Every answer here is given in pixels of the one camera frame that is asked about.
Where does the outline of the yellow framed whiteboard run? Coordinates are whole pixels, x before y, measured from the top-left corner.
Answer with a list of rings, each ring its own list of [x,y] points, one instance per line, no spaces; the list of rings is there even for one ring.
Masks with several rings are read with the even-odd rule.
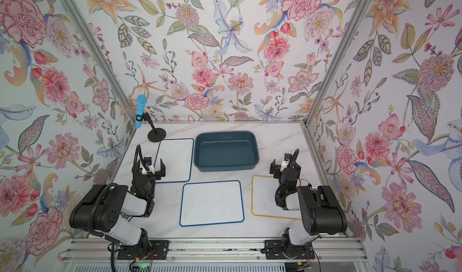
[[[286,198],[288,209],[276,205],[275,194],[279,182],[270,176],[252,177],[251,185],[251,213],[258,217],[272,219],[301,220],[300,201],[297,193]]]

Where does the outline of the dark blue framed whiteboard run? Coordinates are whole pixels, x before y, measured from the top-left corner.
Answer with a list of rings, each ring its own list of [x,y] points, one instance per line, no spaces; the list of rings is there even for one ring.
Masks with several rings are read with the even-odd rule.
[[[191,179],[194,140],[192,138],[165,139],[158,148],[155,170],[161,168],[161,161],[166,166],[166,176],[158,183],[169,184],[188,182]]]

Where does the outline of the teal plastic storage box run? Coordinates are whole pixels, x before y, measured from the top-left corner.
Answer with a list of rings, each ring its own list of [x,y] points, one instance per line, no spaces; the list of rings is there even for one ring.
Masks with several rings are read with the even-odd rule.
[[[199,134],[193,162],[201,172],[252,170],[259,163],[256,137],[250,131]]]

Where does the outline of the bright blue framed whiteboard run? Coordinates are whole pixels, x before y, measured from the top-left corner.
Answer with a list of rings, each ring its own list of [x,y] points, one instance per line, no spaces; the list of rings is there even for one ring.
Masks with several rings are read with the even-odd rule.
[[[181,227],[224,225],[245,220],[241,183],[214,181],[185,184],[182,189]]]

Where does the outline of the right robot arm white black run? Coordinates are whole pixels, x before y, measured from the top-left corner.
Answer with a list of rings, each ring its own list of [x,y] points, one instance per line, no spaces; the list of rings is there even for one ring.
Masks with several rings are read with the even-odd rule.
[[[313,259],[316,255],[312,242],[323,234],[336,235],[346,232],[347,218],[332,188],[311,184],[303,186],[297,163],[299,150],[285,154],[281,164],[271,163],[269,173],[279,181],[274,200],[284,211],[300,212],[302,222],[285,229],[280,240],[265,241],[262,250],[268,259]]]

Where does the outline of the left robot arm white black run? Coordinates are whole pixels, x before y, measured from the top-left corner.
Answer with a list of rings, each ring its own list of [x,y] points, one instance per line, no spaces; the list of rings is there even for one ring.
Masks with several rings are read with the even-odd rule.
[[[110,241],[125,253],[144,258],[154,253],[145,229],[136,227],[123,218],[150,217],[154,206],[156,182],[166,175],[166,166],[155,171],[151,157],[135,150],[131,186],[116,183],[94,185],[74,207],[69,224],[74,229]]]

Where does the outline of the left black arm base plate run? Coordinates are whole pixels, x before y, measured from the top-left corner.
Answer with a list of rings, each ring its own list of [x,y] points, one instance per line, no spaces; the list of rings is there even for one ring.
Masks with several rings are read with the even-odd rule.
[[[149,240],[134,246],[122,246],[117,253],[117,260],[165,260],[169,244],[168,240]]]

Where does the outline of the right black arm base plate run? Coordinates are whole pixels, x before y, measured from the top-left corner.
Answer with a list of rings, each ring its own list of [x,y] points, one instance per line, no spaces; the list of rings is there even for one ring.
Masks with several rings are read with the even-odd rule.
[[[282,240],[265,240],[261,253],[267,260],[307,261],[315,259],[310,246],[295,246]]]

